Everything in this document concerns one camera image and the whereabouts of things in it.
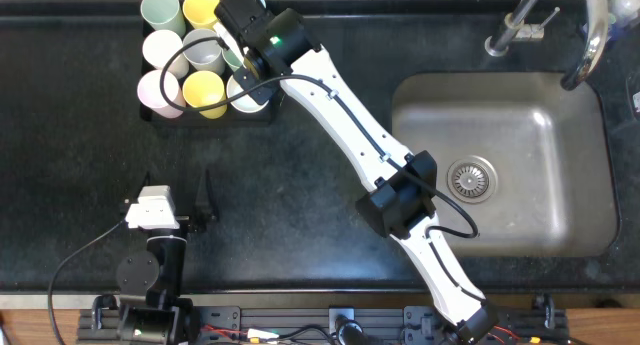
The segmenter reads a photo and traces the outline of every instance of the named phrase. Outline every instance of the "stainless steel sink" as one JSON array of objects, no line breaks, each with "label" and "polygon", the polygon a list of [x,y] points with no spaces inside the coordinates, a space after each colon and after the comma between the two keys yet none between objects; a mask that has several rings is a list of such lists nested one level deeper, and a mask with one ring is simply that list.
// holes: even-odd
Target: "stainless steel sink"
[{"label": "stainless steel sink", "polygon": [[[478,223],[458,255],[588,256],[617,233],[600,102],[561,74],[421,74],[393,98],[393,135],[438,162],[438,188]],[[436,199],[441,225],[468,231]]]}]

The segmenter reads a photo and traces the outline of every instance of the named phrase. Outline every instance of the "countertop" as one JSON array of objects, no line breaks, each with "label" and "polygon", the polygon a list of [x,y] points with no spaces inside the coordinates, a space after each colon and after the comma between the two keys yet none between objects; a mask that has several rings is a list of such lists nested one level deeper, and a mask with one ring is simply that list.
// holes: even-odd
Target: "countertop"
[{"label": "countertop", "polygon": [[[188,207],[205,168],[221,220],[190,236],[184,292],[423,290],[402,249],[356,213],[364,189],[346,157],[293,101],[267,127],[171,129],[139,118],[137,1],[3,3],[0,291],[44,291],[62,259],[119,220],[120,202],[146,171]],[[411,75],[573,66],[583,49],[583,2],[543,0],[532,21],[563,8],[545,39],[492,58],[483,42],[517,0],[269,0],[274,12],[290,6],[306,16],[345,81],[389,130],[392,95]],[[628,90],[640,90],[639,44],[635,29],[588,80],[602,99],[617,239],[597,257],[461,259],[479,288],[640,288],[640,124]],[[117,230],[69,264],[56,289],[116,291],[117,265],[144,244],[143,234]]]}]

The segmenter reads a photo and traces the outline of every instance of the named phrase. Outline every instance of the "chrome faucet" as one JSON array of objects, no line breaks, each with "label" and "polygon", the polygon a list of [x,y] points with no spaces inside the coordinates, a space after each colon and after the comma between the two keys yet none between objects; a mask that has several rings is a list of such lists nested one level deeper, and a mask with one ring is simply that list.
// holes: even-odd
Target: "chrome faucet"
[{"label": "chrome faucet", "polygon": [[[607,42],[609,31],[607,0],[586,0],[589,30],[584,53],[575,68],[569,70],[560,81],[565,90],[573,90],[583,82],[595,69]],[[492,56],[503,56],[509,50],[509,44],[525,37],[526,40],[541,40],[544,36],[544,25],[558,13],[558,9],[541,25],[527,25],[525,18],[538,0],[521,0],[513,13],[505,16],[503,23],[495,35],[485,41],[485,49]]]}]

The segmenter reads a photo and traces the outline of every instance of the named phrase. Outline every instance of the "sink drain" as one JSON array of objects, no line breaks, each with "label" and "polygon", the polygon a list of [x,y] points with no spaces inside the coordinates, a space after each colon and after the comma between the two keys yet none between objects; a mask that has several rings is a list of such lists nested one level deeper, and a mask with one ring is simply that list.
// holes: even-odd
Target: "sink drain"
[{"label": "sink drain", "polygon": [[447,183],[458,199],[479,203],[493,194],[497,176],[487,160],[479,156],[468,156],[449,167]]}]

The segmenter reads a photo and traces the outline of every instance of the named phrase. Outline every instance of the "wooden surface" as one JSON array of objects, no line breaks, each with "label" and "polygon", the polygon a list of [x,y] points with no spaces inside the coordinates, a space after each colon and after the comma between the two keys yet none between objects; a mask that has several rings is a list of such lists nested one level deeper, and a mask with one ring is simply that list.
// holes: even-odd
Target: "wooden surface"
[{"label": "wooden surface", "polygon": [[[567,313],[572,336],[588,344],[640,344],[640,309],[575,309]],[[11,345],[55,344],[46,310],[3,310],[0,316]],[[75,342],[79,316],[79,310],[56,311],[67,344]]]}]

